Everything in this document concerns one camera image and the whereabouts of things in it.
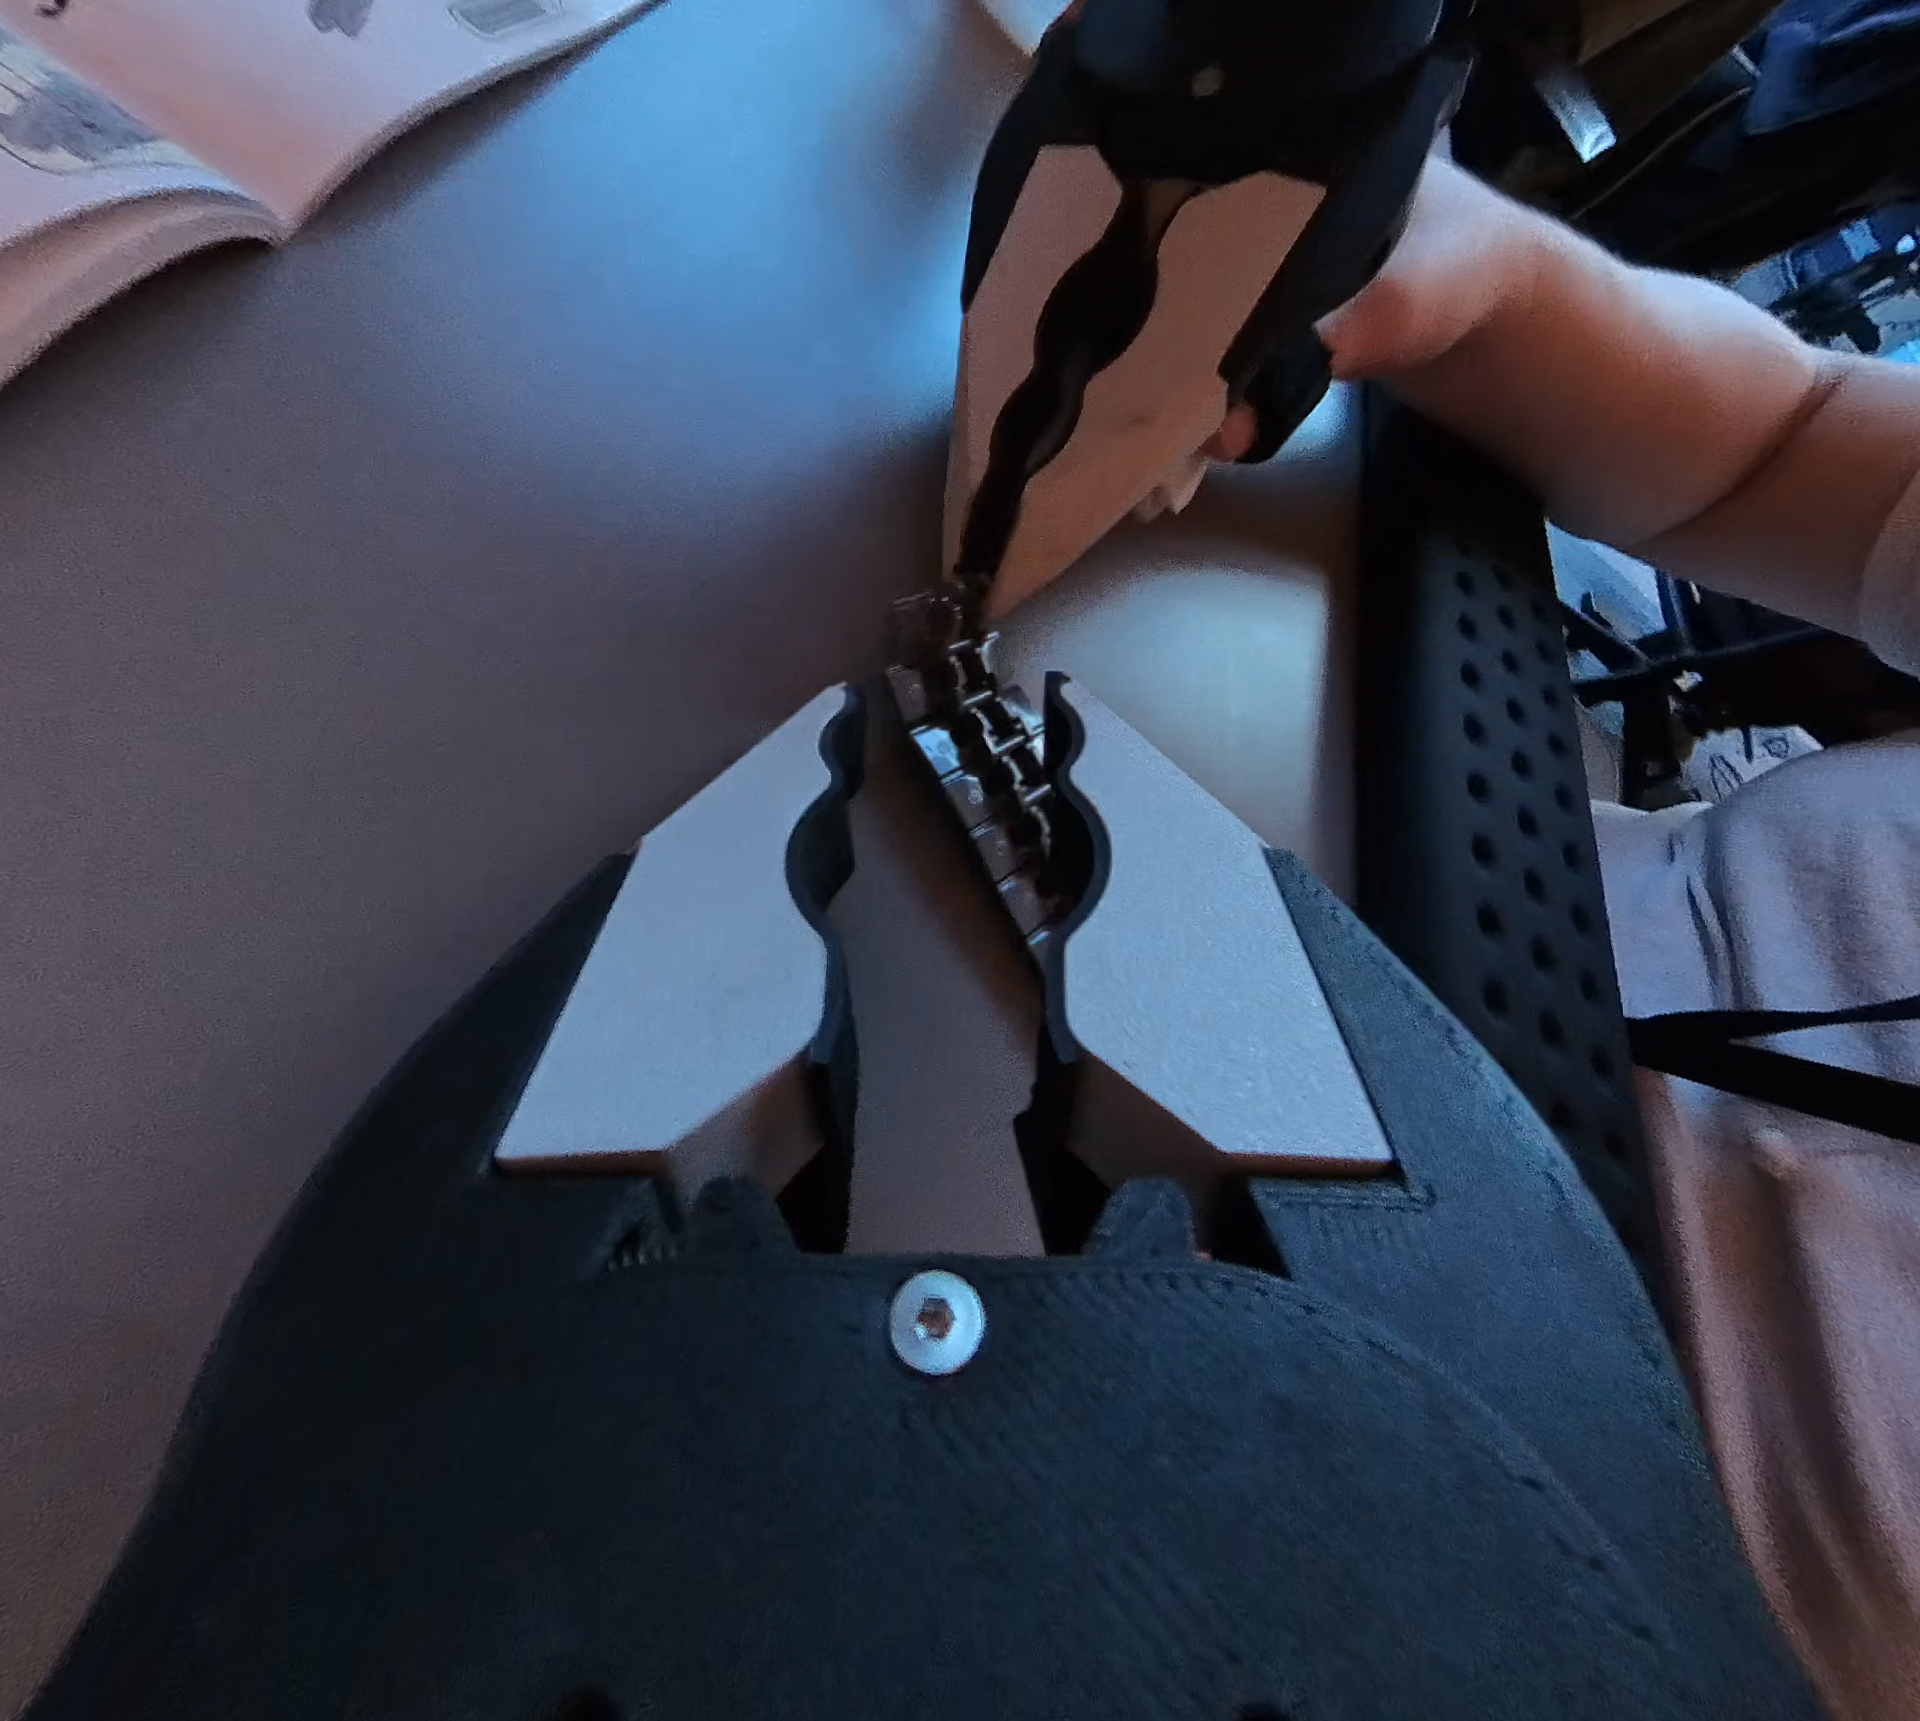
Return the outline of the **person's right hand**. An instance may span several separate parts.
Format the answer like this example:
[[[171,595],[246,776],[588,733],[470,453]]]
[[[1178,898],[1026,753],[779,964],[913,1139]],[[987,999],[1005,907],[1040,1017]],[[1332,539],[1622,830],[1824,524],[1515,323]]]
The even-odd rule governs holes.
[[[1454,354],[1483,323],[1466,235],[1405,235],[1386,263],[1317,323],[1332,382],[1382,382]]]

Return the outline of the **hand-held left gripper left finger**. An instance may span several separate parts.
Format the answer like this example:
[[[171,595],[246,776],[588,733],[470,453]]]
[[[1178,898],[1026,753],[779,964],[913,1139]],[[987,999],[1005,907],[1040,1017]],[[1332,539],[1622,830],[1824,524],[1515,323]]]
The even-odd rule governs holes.
[[[802,1250],[849,1236],[858,1054],[826,903],[865,768],[854,684],[811,695],[641,835],[494,1139],[499,1170],[756,1185]]]

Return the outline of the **person's right forearm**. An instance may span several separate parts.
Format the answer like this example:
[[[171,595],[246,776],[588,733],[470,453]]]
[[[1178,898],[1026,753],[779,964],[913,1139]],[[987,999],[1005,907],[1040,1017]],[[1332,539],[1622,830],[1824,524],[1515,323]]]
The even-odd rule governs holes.
[[[1669,576],[1840,631],[1915,677],[1915,367],[1810,348],[1430,164],[1400,394],[1544,511]]]

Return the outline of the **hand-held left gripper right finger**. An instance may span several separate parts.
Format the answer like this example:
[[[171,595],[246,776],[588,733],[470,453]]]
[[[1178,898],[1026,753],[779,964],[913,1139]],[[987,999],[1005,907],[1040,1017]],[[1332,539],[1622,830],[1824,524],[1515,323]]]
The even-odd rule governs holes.
[[[1257,1250],[1257,1188],[1382,1188],[1400,1155],[1267,844],[1044,677],[1044,1037],[1015,1151],[1044,1250],[1164,1185],[1198,1250]]]

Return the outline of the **black perforated panel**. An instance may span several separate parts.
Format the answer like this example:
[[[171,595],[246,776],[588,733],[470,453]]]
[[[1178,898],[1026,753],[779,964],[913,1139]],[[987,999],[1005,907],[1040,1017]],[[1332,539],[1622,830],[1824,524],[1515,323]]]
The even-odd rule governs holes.
[[[1656,1281],[1544,511],[1382,385],[1361,394],[1357,898],[1515,1082]]]

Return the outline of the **blue cloth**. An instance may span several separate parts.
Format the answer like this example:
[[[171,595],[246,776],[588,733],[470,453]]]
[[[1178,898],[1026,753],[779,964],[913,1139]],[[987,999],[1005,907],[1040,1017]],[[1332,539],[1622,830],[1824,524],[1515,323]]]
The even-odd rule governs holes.
[[[1741,136],[1840,119],[1920,82],[1920,0],[1817,0],[1763,27]]]

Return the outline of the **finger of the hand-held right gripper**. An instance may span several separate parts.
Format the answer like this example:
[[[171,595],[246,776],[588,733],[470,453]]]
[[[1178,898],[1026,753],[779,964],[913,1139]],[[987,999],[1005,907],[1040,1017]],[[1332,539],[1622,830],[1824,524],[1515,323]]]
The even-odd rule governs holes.
[[[1150,303],[1146,190],[1091,143],[1044,143],[962,314],[944,581],[969,605],[1010,605],[1040,473],[1067,458],[1091,382],[1142,341]]]
[[[1040,514],[1020,524],[1010,612],[1061,581],[1129,511],[1183,511],[1206,479],[1206,441],[1228,420],[1220,354],[1265,283],[1322,211],[1322,184],[1247,172],[1183,201],[1155,235],[1155,303],[1142,341],[1091,382],[1061,460],[1040,473]]]

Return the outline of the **grey desk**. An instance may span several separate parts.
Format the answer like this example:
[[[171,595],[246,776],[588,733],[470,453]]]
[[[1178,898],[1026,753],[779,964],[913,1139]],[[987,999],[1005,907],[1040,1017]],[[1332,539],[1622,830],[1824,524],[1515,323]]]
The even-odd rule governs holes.
[[[1067,0],[664,0],[4,385],[4,1718],[396,1054],[872,677]]]

